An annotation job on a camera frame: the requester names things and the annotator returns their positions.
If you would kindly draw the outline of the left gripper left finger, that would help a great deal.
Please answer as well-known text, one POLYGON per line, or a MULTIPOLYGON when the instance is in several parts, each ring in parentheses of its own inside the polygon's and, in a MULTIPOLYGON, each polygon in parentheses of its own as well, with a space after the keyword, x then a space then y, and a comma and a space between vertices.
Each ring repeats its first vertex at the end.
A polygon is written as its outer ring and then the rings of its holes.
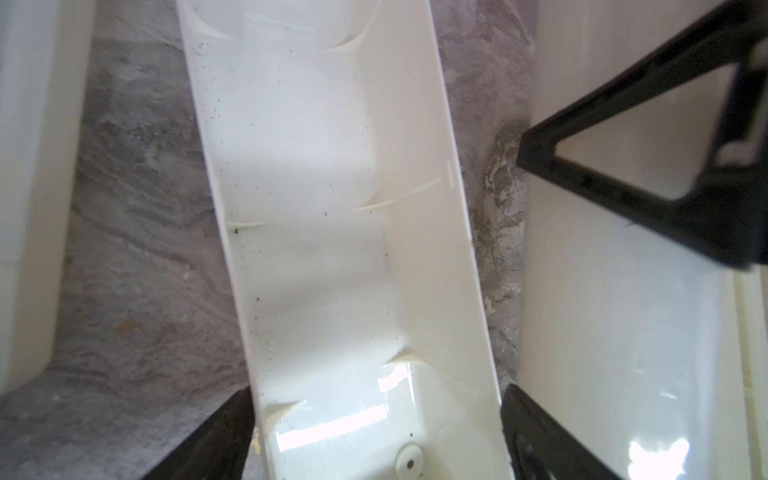
POLYGON ((254 427, 252 392, 246 387, 235 392, 143 479, 241 479, 254 427))

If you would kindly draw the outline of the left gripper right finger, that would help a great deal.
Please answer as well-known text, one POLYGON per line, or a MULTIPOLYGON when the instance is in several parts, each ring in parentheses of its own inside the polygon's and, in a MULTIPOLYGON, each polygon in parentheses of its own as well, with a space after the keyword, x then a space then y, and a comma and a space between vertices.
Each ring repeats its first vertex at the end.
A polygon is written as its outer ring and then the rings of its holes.
POLYGON ((500 416, 517 479, 620 478, 518 385, 506 388, 500 416))

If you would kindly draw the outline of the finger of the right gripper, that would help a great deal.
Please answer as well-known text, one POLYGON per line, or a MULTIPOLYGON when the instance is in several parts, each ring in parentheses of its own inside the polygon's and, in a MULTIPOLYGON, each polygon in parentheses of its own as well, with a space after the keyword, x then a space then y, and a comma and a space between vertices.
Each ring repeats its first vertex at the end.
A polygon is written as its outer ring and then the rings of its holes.
POLYGON ((534 176, 716 263, 767 260, 767 5, 543 1, 534 176))

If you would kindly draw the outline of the cream dispenser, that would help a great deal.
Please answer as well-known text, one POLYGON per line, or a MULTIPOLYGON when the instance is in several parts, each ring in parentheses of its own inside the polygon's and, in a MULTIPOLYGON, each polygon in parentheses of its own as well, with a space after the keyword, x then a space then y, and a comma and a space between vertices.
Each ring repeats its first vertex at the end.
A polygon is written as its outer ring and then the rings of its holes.
POLYGON ((181 1, 273 479, 509 479, 426 1, 181 1))

